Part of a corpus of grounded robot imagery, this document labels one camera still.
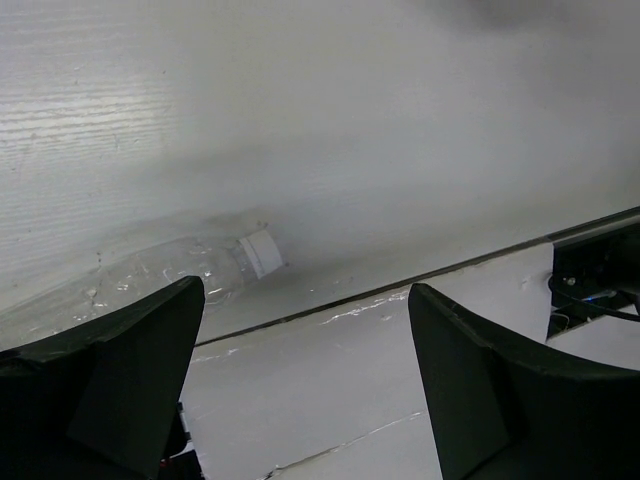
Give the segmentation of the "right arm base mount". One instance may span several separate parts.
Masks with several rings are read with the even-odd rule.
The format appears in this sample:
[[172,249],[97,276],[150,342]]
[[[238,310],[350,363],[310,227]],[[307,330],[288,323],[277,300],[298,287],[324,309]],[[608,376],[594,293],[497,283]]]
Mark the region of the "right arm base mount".
[[549,237],[553,268],[548,340],[609,317],[639,322],[639,209]]

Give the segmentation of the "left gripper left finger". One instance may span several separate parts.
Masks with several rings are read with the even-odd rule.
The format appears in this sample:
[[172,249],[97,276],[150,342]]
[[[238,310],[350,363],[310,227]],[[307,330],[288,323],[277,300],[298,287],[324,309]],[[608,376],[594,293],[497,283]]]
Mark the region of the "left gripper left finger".
[[156,478],[204,305],[188,276],[3,351],[2,478]]

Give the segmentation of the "clear bottle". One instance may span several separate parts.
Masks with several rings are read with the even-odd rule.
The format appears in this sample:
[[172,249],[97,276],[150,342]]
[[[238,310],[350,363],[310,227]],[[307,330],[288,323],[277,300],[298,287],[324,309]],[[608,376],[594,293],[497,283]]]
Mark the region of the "clear bottle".
[[184,278],[203,281],[205,305],[231,301],[284,265],[265,230],[223,243],[187,237],[129,254],[1,312],[1,348],[41,340],[124,308]]

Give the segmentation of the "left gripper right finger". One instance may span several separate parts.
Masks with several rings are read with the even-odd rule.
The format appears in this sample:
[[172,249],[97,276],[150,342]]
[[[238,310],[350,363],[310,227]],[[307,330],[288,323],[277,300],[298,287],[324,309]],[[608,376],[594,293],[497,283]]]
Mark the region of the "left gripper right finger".
[[426,284],[408,299],[446,479],[635,479],[639,374],[531,340]]

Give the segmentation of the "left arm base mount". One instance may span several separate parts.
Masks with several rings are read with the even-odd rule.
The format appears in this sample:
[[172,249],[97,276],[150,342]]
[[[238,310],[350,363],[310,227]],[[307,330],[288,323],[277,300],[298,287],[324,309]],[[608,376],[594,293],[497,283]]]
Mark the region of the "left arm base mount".
[[184,417],[184,407],[177,403],[169,437],[160,461],[158,480],[203,480],[191,434]]

